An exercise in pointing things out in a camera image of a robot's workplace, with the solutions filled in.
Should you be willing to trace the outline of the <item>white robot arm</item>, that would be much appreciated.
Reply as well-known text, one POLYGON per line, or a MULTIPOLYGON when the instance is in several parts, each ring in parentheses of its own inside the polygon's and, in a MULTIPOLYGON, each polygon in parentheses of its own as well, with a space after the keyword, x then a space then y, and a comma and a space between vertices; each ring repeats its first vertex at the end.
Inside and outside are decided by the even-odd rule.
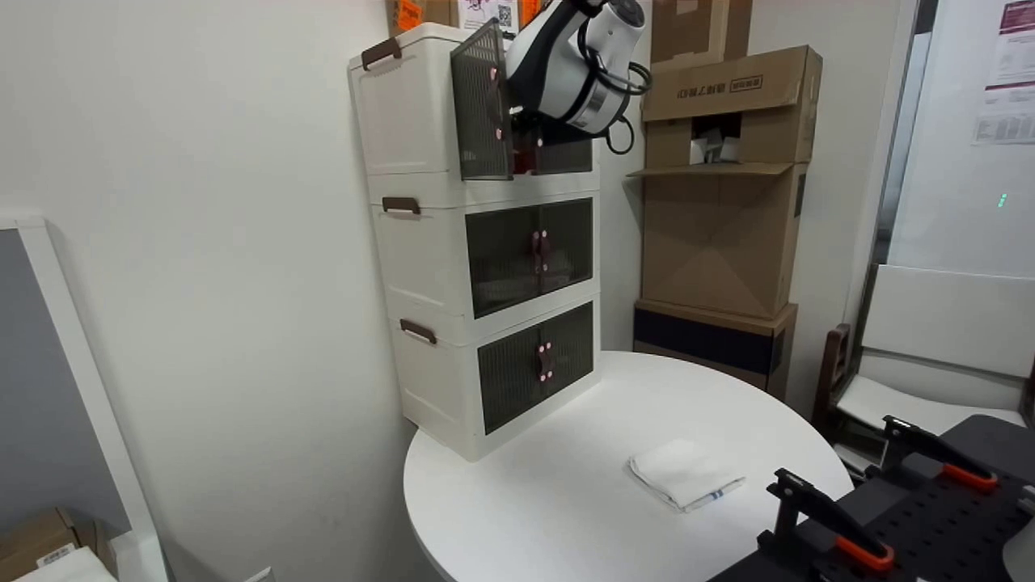
POLYGON ((642 0, 551 0, 506 52, 515 129, 548 145, 605 139, 654 82, 634 57, 644 31, 642 0))

